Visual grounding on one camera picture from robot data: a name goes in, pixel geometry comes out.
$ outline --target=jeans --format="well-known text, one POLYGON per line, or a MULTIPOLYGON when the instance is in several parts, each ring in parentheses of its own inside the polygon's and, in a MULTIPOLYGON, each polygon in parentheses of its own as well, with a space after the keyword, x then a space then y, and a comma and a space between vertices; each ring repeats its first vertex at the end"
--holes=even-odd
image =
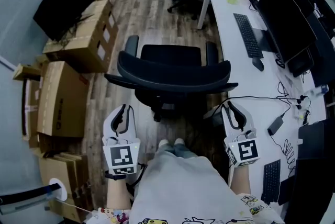
POLYGON ((161 146, 160 148, 158 148, 156 153, 159 153, 159 152, 162 152, 162 151, 171 152, 175 156, 182 157, 184 159, 188 159, 188 158, 191 158, 191 157, 198 157, 198 155, 196 155, 195 153, 190 151, 185 145, 182 145, 182 144, 177 144, 174 147, 172 147, 169 144, 165 144, 165 145, 161 146))

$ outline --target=white desk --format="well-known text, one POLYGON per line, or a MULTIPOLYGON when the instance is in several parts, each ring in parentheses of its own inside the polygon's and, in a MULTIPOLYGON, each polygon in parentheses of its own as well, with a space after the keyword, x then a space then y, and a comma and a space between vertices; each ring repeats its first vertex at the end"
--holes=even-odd
MULTIPOLYGON (((276 97, 279 95, 277 86, 279 79, 276 71, 281 69, 275 62, 274 53, 263 52, 264 71, 261 72, 253 66, 248 58, 240 30, 237 26, 233 13, 247 15, 253 28, 266 30, 266 26, 257 12, 249 10, 248 0, 239 0, 236 5, 231 5, 227 0, 210 0, 219 30, 222 52, 225 60, 231 63, 231 75, 229 82, 237 82, 239 86, 230 91, 229 97, 234 96, 259 96, 276 97)), ((305 75, 303 84, 304 91, 314 87, 311 74, 305 75)), ((263 167, 265 164, 281 159, 281 181, 288 178, 289 170, 286 164, 286 157, 280 148, 276 146, 267 133, 267 128, 276 117, 281 115, 288 107, 279 100, 259 99, 233 99, 235 103, 243 106, 253 118, 254 126, 257 129, 259 138, 259 151, 261 158, 249 167, 251 192, 261 197, 263 192, 263 167)), ((323 97, 314 100, 311 104, 311 116, 309 123, 324 120, 326 118, 325 104, 323 97)), ((285 139, 293 145, 295 158, 297 158, 298 129, 301 126, 293 117, 293 109, 284 116, 284 124, 274 135, 274 140, 283 145, 285 139)), ((231 134, 230 126, 225 126, 226 134, 231 134)))

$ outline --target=black keyboard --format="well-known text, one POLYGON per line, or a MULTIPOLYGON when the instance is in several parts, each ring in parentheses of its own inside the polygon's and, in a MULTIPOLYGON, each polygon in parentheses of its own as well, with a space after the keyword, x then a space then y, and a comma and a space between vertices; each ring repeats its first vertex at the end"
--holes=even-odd
POLYGON ((263 53, 258 46, 255 34, 253 33, 251 24, 246 15, 235 14, 235 20, 239 26, 245 48, 247 49, 248 57, 250 58, 263 58, 263 53))
POLYGON ((277 202, 281 183, 281 161, 266 164, 264 166, 263 194, 262 200, 269 204, 277 202))

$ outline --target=person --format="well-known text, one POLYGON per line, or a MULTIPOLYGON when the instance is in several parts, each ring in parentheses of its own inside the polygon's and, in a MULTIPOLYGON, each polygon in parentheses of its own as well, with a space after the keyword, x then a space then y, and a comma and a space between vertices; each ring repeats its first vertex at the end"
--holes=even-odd
MULTIPOLYGON (((129 209, 124 180, 113 181, 107 206, 129 209)), ((266 203, 251 195, 249 168, 235 168, 231 186, 211 162, 191 152, 182 139, 164 139, 135 191, 129 224, 284 223, 266 203)))

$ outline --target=wooden floor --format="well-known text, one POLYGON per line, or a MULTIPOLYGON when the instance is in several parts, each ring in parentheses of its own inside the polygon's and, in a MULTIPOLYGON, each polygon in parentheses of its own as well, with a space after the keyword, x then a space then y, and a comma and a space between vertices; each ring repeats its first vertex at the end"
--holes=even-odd
MULTIPOLYGON (((207 40, 215 42, 221 52, 219 34, 213 15, 206 16, 204 30, 197 30, 197 20, 191 20, 191 14, 185 8, 176 9, 171 14, 166 11, 172 4, 171 0, 111 0, 111 3, 114 6, 113 15, 119 27, 109 67, 111 74, 118 74, 118 53, 124 49, 125 41, 130 35, 138 35, 140 38, 138 56, 142 46, 146 43, 196 46, 201 49, 204 65, 207 40)), ((220 96, 210 97, 208 106, 219 102, 220 96)), ((103 173, 107 166, 102 151, 103 122, 113 109, 122 104, 131 105, 135 112, 137 137, 141 140, 141 162, 146 162, 153 157, 158 142, 163 138, 169 139, 171 143, 176 138, 184 138, 186 144, 188 146, 192 144, 194 149, 193 139, 196 131, 185 119, 163 119, 157 123, 153 120, 151 109, 139 103, 133 90, 108 83, 103 74, 92 75, 87 102, 85 137, 81 151, 88 155, 95 208, 102 207, 106 203, 107 185, 103 173)))

